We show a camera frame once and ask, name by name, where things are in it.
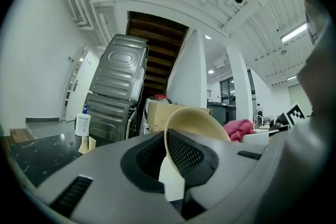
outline white wall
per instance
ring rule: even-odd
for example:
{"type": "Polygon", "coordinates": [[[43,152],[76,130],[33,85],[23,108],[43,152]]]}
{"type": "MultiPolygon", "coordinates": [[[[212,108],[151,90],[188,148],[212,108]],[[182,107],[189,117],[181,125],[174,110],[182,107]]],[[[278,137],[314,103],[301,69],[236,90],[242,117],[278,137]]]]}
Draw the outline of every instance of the white wall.
{"type": "Polygon", "coordinates": [[[239,47],[232,42],[226,48],[232,74],[235,81],[236,120],[253,120],[251,86],[248,79],[246,64],[239,47]]]}
{"type": "Polygon", "coordinates": [[[0,37],[0,123],[25,128],[25,117],[60,117],[65,84],[87,40],[66,0],[15,0],[0,37]]]}
{"type": "Polygon", "coordinates": [[[300,84],[289,87],[289,97],[290,97],[290,104],[293,105],[298,103],[300,108],[305,116],[310,116],[312,112],[312,105],[303,90],[300,84]]]}
{"type": "Polygon", "coordinates": [[[220,88],[221,88],[221,85],[219,81],[207,83],[207,90],[211,90],[211,97],[208,98],[209,102],[219,102],[219,103],[222,102],[220,88]]]}
{"type": "Polygon", "coordinates": [[[169,77],[167,96],[173,103],[206,108],[206,67],[203,35],[187,35],[169,77]]]}
{"type": "Polygon", "coordinates": [[[264,116],[277,116],[290,108],[290,99],[287,84],[283,83],[270,89],[263,80],[251,69],[256,90],[256,100],[264,111],[264,116]]]}

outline grey floor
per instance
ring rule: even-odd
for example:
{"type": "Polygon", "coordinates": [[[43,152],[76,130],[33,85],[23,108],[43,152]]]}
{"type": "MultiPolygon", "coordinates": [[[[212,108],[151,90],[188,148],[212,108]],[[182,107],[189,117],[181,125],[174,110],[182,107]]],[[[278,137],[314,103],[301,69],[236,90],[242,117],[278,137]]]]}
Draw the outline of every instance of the grey floor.
{"type": "Polygon", "coordinates": [[[75,121],[69,122],[27,122],[27,129],[35,138],[45,138],[57,134],[74,133],[75,121]]]}

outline white pillar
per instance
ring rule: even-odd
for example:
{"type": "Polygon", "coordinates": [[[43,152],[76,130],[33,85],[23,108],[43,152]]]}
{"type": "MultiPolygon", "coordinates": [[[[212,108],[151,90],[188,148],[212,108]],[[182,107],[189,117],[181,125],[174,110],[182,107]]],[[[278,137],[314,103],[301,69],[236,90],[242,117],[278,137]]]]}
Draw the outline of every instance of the white pillar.
{"type": "Polygon", "coordinates": [[[236,93],[236,119],[253,120],[252,94],[243,55],[235,45],[227,48],[236,93]]]}

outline ceiling light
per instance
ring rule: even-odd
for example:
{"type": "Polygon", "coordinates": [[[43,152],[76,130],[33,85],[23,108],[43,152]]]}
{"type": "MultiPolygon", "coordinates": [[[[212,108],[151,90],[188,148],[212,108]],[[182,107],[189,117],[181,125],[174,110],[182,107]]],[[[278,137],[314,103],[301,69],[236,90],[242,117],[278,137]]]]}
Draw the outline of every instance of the ceiling light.
{"type": "Polygon", "coordinates": [[[285,42],[289,41],[291,38],[293,38],[294,36],[297,36],[298,34],[300,34],[302,31],[305,31],[306,29],[307,29],[307,24],[301,25],[300,27],[296,28],[295,30],[293,30],[289,34],[283,36],[281,38],[282,43],[285,43],[285,42]]]}
{"type": "Polygon", "coordinates": [[[296,76],[294,76],[294,77],[290,77],[290,78],[288,78],[287,80],[291,80],[291,79],[295,79],[296,78],[296,76]]]}

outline table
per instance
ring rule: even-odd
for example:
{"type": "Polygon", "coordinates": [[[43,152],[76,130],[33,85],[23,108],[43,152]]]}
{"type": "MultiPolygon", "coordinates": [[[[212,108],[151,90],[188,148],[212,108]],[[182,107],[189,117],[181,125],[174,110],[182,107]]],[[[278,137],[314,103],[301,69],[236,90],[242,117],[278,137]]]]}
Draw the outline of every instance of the table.
{"type": "MultiPolygon", "coordinates": [[[[96,140],[96,147],[113,143],[94,135],[91,137],[96,140]]],[[[38,187],[50,175],[82,155],[78,152],[80,144],[81,137],[70,132],[13,144],[10,154],[30,182],[38,187]]]]}

